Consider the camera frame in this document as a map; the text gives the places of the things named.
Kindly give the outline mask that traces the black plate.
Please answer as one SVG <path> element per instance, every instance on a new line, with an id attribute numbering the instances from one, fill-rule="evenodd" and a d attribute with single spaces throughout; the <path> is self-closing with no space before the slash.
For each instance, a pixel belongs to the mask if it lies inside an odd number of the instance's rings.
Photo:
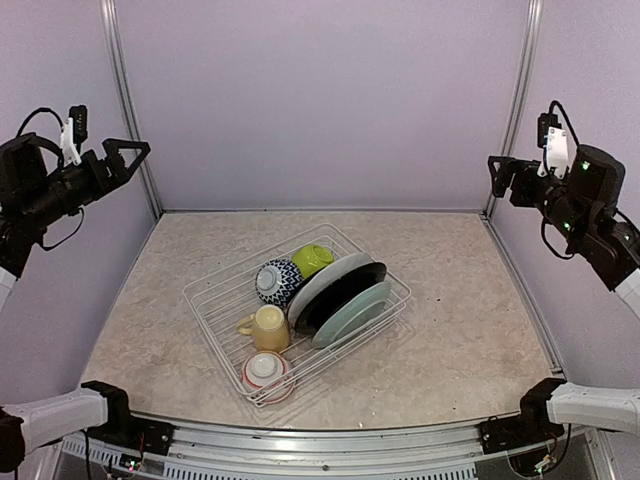
<path id="1" fill-rule="evenodd" d="M 322 289 L 301 311 L 294 330 L 302 335 L 313 335 L 342 306 L 364 290 L 382 282 L 387 266 L 372 262 L 360 266 Z"/>

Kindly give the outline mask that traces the red teal floral plate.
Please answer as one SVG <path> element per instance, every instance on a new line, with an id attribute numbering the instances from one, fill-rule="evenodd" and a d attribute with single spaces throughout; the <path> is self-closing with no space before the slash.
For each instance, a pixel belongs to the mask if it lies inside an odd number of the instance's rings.
<path id="1" fill-rule="evenodd" d="M 287 310 L 289 324 L 294 326 L 304 308 L 329 285 L 355 269 L 372 262 L 373 258 L 368 253 L 356 252 L 339 258 L 318 271 L 291 300 Z"/>

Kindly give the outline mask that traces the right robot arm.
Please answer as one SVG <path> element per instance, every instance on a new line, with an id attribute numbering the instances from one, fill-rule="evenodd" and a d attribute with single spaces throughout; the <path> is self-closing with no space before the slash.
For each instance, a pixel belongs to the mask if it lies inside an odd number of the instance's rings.
<path id="1" fill-rule="evenodd" d="M 609 153 L 579 141 L 561 103 L 540 114 L 537 145 L 542 158 L 487 160 L 491 194 L 515 207 L 534 208 L 541 226 L 554 227 L 566 242 L 555 256 L 582 257 L 606 288 L 633 314 L 639 312 L 639 229 L 618 208 L 626 169 Z M 636 389 L 586 387 L 546 378 L 520 400 L 519 412 L 482 423 L 484 435 L 495 429 L 531 444 L 540 435 L 559 437 L 569 425 L 639 433 Z"/>

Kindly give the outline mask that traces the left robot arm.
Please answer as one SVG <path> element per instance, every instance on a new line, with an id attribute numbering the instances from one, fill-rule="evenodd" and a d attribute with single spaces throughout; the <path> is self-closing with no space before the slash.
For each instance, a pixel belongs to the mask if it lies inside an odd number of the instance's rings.
<path id="1" fill-rule="evenodd" d="M 66 216 L 85 215 L 86 206 L 126 185 L 151 147 L 144 141 L 108 138 L 104 158 L 83 151 L 88 110 L 70 108 L 57 120 L 57 142 L 19 127 L 1 146 L 1 299 L 8 300 L 34 247 L 45 252 L 48 228 Z M 69 393 L 1 407 L 1 470 L 17 474 L 33 451 L 76 431 L 96 430 L 127 445 L 138 440 L 140 424 L 127 393 L 90 381 Z"/>

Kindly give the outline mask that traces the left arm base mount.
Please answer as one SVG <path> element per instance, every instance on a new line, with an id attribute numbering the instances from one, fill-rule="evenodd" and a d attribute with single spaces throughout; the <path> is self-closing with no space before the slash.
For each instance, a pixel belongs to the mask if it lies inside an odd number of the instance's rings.
<path id="1" fill-rule="evenodd" d="M 171 423 L 133 416 L 120 445 L 141 454 L 167 456 L 174 432 Z"/>

